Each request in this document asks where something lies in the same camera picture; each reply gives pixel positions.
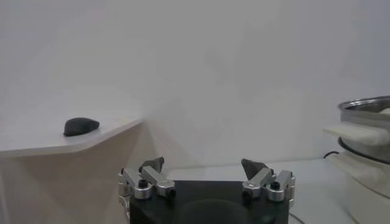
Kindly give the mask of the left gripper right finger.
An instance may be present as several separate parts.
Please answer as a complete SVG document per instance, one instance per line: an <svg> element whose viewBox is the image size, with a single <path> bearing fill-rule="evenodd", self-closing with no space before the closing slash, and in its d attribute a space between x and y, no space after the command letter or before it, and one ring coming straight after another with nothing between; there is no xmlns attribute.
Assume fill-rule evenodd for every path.
<svg viewBox="0 0 390 224"><path fill-rule="evenodd" d="M243 182L244 201L252 201L265 194L269 201L295 201L296 177L289 170L275 173L261 162L242 159L247 180Z"/></svg>

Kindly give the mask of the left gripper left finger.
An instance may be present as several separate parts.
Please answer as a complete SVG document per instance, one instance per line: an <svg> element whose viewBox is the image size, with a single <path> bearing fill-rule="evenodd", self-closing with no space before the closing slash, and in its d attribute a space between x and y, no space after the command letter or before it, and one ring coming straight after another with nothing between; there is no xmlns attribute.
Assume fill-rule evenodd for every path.
<svg viewBox="0 0 390 224"><path fill-rule="evenodd" d="M158 196L168 200L176 197L176 184L161 174L164 157L147 160L138 169L122 168L118 173L118 196L148 200L155 189Z"/></svg>

